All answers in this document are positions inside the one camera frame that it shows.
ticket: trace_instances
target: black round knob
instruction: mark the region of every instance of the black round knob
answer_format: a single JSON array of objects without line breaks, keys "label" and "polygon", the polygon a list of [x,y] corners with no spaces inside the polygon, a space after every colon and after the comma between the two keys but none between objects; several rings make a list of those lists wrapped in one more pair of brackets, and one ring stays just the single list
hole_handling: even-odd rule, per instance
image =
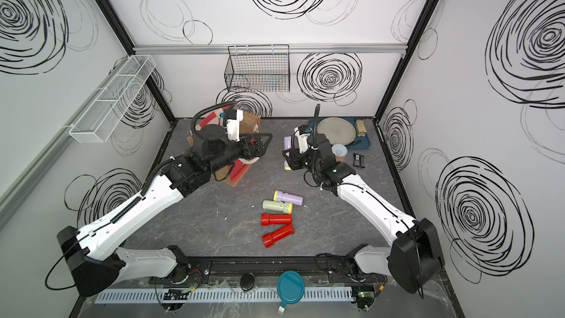
[{"label": "black round knob", "polygon": [[255,277],[253,274],[244,274],[240,279],[240,286],[244,292],[251,290],[255,286]]}]

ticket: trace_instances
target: red flashlight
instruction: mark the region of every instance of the red flashlight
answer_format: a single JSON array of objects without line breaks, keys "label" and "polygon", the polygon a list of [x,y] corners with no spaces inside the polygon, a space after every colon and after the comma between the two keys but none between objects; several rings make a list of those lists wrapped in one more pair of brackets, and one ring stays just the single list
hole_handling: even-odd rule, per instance
[{"label": "red flashlight", "polygon": [[276,230],[273,233],[269,233],[263,236],[263,244],[265,248],[271,247],[275,242],[279,242],[281,239],[290,236],[294,233],[294,228],[292,225],[286,225],[285,227]]},{"label": "red flashlight", "polygon": [[268,225],[290,225],[292,223],[291,214],[281,214],[281,215],[261,215],[261,226]]}]

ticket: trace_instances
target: wire mesh basket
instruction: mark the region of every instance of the wire mesh basket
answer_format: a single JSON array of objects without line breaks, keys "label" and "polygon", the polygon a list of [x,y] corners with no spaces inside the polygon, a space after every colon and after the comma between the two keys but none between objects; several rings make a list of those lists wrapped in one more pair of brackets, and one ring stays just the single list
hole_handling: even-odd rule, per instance
[{"label": "wire mesh basket", "polygon": [[105,143],[155,69],[151,55],[132,55],[69,131],[79,143]]},{"label": "wire mesh basket", "polygon": [[290,91],[289,46],[229,46],[225,85],[229,91]]}]

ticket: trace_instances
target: cardboard box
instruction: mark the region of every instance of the cardboard box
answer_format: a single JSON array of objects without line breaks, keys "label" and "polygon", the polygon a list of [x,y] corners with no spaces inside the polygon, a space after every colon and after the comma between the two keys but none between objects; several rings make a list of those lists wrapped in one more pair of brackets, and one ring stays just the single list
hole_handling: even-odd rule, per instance
[{"label": "cardboard box", "polygon": [[[196,125],[196,130],[200,130],[204,125],[208,125],[208,124],[221,125],[223,123],[223,120],[220,117],[220,114],[225,109],[227,109],[227,107],[223,109],[218,108],[217,110],[211,112],[206,118],[204,118],[202,122],[200,122],[200,124]],[[240,122],[240,134],[258,133],[260,131],[260,120],[261,120],[260,117],[254,116],[244,111],[244,119]],[[194,142],[192,141],[192,135],[188,137],[188,142],[190,143],[190,146],[194,145]],[[225,180],[223,180],[223,182],[232,187],[235,187],[237,183],[239,183],[239,181],[243,178],[245,173],[249,171],[251,166],[252,165],[247,165],[242,163],[240,160],[236,160],[235,166],[233,167],[230,176]],[[218,170],[216,172],[216,178],[221,180],[228,174],[229,170],[230,170],[230,166],[226,166]]]}]

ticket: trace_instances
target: black wire basket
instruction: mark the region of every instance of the black wire basket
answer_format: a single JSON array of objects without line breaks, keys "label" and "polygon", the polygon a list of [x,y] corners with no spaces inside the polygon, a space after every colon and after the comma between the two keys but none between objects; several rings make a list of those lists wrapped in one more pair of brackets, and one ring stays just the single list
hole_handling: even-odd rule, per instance
[{"label": "black wire basket", "polygon": [[229,91],[290,91],[289,46],[229,46],[224,79]]}]

